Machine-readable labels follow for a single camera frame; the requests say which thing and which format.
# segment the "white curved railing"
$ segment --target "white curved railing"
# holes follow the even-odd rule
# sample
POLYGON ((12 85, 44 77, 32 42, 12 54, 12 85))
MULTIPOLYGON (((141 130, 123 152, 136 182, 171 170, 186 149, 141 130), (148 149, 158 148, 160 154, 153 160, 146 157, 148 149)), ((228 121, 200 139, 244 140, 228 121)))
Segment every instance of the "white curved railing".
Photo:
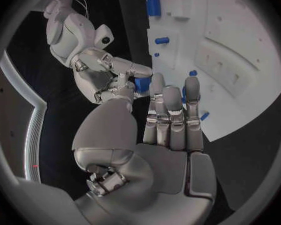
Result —
POLYGON ((34 106, 25 138, 24 172, 27 180, 40 183, 39 145, 47 103, 21 77, 6 51, 0 61, 0 67, 17 92, 34 106))

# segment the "curved white surface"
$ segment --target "curved white surface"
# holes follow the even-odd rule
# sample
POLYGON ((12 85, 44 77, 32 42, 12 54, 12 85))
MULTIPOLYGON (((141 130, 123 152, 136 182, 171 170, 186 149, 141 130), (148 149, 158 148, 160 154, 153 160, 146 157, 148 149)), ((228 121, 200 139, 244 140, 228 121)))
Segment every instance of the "curved white surface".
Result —
POLYGON ((279 96, 278 53, 243 1, 160 0, 160 4, 161 17, 149 17, 153 71, 182 89, 189 72, 197 70, 200 114, 210 113, 201 125, 210 141, 243 127, 279 96), (170 42, 155 44, 160 37, 169 37, 170 42))
POLYGON ((47 103, 20 76, 6 51, 0 61, 0 67, 17 92, 34 106, 25 139, 24 171, 27 180, 40 183, 39 143, 47 103))

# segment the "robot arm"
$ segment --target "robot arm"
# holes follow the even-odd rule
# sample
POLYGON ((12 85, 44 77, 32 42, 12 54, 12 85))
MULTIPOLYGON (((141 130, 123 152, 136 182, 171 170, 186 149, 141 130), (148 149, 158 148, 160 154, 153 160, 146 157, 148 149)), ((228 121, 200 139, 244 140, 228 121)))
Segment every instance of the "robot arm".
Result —
MULTIPOLYGON (((114 40, 106 25, 95 29, 85 16, 72 9, 72 0, 42 0, 36 11, 48 19, 47 43, 52 55, 73 75, 80 91, 93 103, 101 104, 126 87, 135 90, 129 77, 147 78, 149 67, 113 57, 103 49, 114 40)), ((136 93, 134 98, 141 97, 136 93)))

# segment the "humanoid robot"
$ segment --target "humanoid robot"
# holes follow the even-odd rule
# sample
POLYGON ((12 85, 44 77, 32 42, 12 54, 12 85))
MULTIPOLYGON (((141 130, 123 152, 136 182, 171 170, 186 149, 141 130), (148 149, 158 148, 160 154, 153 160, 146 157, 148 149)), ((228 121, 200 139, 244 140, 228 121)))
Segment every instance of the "humanoid robot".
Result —
POLYGON ((77 87, 100 104, 81 124, 72 149, 90 177, 77 204, 91 224, 197 224, 216 196, 216 176, 203 153, 198 115, 200 84, 166 86, 160 73, 104 51, 114 36, 71 7, 72 0, 42 0, 35 8, 48 19, 52 55, 73 70, 77 87), (149 94, 135 91, 129 77, 150 78, 149 94), (143 143, 136 144, 134 99, 150 95, 143 143))

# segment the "blue object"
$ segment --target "blue object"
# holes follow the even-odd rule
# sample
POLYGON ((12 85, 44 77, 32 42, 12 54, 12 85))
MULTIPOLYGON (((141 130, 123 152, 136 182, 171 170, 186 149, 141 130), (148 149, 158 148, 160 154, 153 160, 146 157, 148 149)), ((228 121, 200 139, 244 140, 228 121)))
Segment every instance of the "blue object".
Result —
POLYGON ((207 111, 207 112, 205 112, 203 115, 202 115, 202 117, 200 118, 201 119, 201 121, 204 121, 208 116, 209 116, 209 112, 207 111))
POLYGON ((135 78, 135 90, 138 93, 144 93, 149 90, 151 77, 135 78))
POLYGON ((187 103, 187 99, 186 99, 186 87, 185 87, 185 86, 182 88, 182 98, 181 98, 181 100, 182 100, 182 102, 183 102, 184 104, 187 103))
POLYGON ((160 37, 155 39, 156 44, 168 44, 170 39, 168 37, 160 37))
POLYGON ((147 13, 149 16, 161 16, 161 0, 147 0, 146 1, 147 13))
POLYGON ((198 74, 198 73, 197 73, 196 70, 193 70, 193 71, 190 71, 190 72, 189 72, 189 75, 190 75, 190 76, 197 76, 197 74, 198 74))

